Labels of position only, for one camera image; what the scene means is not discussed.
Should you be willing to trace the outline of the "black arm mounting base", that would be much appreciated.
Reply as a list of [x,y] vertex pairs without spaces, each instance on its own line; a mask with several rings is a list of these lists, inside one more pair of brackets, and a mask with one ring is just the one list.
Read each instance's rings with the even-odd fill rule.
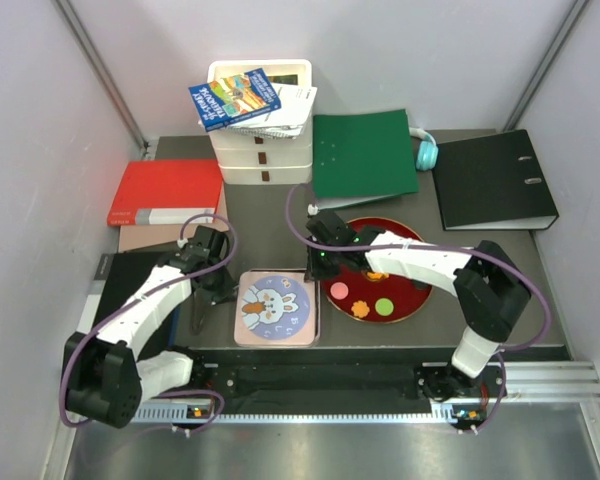
[[380,403],[446,401],[455,397],[495,398],[503,378],[499,366],[478,377],[463,376],[449,364],[428,366],[440,349],[318,348],[204,350],[193,354],[187,388],[210,388],[227,405],[271,401],[284,407],[337,410],[378,398]]

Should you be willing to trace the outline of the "metal tongs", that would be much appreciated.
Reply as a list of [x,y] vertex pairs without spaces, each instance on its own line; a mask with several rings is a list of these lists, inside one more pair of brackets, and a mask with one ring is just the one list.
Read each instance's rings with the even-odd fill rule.
[[198,335],[201,332],[205,315],[210,306],[211,302],[204,293],[195,292],[191,300],[189,322],[189,333],[191,335]]

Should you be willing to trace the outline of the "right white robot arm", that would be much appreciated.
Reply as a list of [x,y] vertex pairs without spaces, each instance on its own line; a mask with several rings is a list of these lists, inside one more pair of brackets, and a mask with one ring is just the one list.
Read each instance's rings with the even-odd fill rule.
[[306,228],[308,275],[313,280],[330,280],[346,268],[405,278],[455,297],[466,328],[451,357],[447,384],[461,396],[482,385],[482,371],[509,339],[531,298],[530,288],[498,244],[443,248],[381,227],[355,230],[329,210],[311,216]]

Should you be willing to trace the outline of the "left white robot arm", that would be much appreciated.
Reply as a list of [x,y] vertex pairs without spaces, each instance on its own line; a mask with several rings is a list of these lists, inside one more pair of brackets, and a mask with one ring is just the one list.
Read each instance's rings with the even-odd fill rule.
[[204,390],[207,374],[190,355],[168,350],[144,359],[141,352],[181,303],[200,296],[210,307],[234,298],[236,283],[226,266],[236,247],[233,230],[198,227],[192,237],[179,238],[122,306],[67,339],[58,399],[65,425],[74,426],[69,416],[76,414],[122,428],[148,400],[173,389],[189,397]]

